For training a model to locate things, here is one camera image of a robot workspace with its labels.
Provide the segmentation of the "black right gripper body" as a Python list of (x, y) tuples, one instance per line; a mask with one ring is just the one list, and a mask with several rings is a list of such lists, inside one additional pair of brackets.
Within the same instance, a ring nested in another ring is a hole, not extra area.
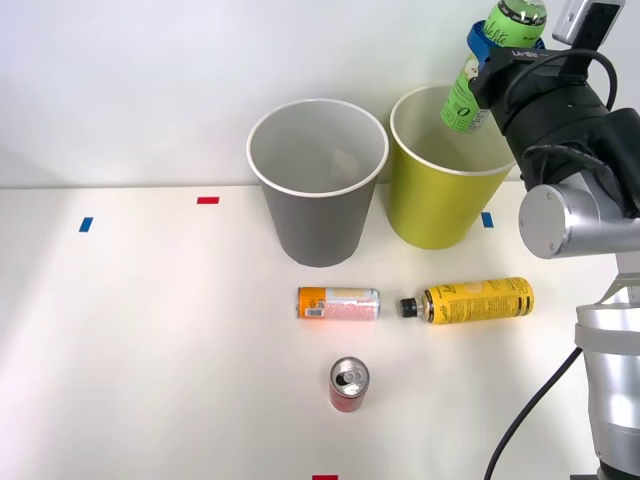
[(472, 92), (499, 123), (566, 123), (567, 82), (558, 78), (565, 60), (555, 59), (526, 71), (557, 54), (554, 50), (494, 49), (472, 84)]

